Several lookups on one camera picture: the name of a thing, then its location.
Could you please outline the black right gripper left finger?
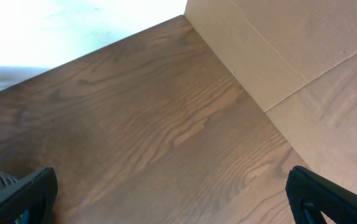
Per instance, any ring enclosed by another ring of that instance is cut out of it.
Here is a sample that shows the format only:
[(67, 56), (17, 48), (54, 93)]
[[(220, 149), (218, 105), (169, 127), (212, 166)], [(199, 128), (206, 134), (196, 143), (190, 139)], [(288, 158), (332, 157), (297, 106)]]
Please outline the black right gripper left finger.
[(54, 169), (46, 167), (19, 180), (26, 183), (19, 193), (19, 201), (29, 209), (27, 224), (51, 223), (52, 208), (58, 191)]

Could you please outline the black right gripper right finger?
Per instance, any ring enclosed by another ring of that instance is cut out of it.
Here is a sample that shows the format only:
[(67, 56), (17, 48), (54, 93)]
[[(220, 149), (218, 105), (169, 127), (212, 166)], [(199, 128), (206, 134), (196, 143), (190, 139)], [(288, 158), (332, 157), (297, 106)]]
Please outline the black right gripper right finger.
[(357, 195), (305, 167), (293, 167), (285, 190), (296, 224), (357, 223)]

